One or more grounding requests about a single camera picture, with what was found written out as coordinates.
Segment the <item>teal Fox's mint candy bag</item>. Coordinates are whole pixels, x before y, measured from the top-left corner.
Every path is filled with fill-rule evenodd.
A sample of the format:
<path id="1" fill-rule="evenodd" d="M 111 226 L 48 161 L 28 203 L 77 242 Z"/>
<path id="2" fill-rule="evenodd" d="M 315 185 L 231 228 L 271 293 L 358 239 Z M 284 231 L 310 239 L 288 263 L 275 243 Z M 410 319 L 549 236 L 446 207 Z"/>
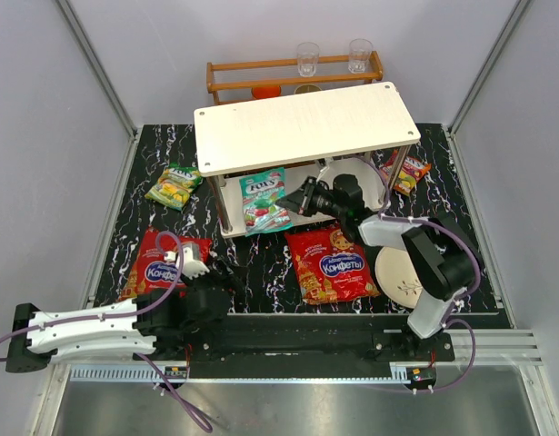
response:
<path id="1" fill-rule="evenodd" d="M 292 227 L 289 212 L 277 204 L 285 196 L 283 167 L 249 174 L 239 184 L 247 236 L 282 232 Z"/>

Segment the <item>green yellow Fox's candy bag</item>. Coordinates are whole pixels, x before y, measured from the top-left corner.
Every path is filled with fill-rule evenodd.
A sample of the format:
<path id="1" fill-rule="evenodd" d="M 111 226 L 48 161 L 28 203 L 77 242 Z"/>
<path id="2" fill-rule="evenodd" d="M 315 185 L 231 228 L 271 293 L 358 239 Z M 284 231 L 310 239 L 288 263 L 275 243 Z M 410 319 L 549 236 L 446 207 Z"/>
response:
<path id="1" fill-rule="evenodd" d="M 145 194 L 145 199 L 181 212 L 202 181 L 197 168 L 171 163 Z"/>

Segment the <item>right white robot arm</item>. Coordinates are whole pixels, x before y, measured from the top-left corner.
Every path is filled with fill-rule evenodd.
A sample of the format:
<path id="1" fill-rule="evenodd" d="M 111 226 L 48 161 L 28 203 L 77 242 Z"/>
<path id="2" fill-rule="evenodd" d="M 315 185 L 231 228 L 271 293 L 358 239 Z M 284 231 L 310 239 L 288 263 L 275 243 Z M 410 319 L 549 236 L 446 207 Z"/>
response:
<path id="1" fill-rule="evenodd" d="M 423 286 L 407 320 L 421 340 L 441 331 L 456 299 L 480 284 L 479 254 L 449 213 L 411 218 L 375 212 L 364 204 L 363 190 L 351 174 L 339 174 L 331 184 L 309 176 L 277 204 L 301 216 L 321 213 L 336 219 L 352 243 L 405 251 Z"/>

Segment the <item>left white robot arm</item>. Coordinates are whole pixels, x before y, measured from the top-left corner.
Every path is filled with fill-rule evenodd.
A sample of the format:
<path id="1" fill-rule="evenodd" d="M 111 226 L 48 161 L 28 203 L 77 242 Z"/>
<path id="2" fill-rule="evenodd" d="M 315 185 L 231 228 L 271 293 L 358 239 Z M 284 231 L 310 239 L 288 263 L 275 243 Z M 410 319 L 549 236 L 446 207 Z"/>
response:
<path id="1" fill-rule="evenodd" d="M 90 357 L 170 360 L 186 353 L 185 337 L 220 323 L 245 284 L 218 258 L 203 263 L 168 253 L 165 264 L 174 270 L 170 285 L 133 299 L 72 312 L 17 305 L 6 371 L 38 372 L 51 363 Z"/>

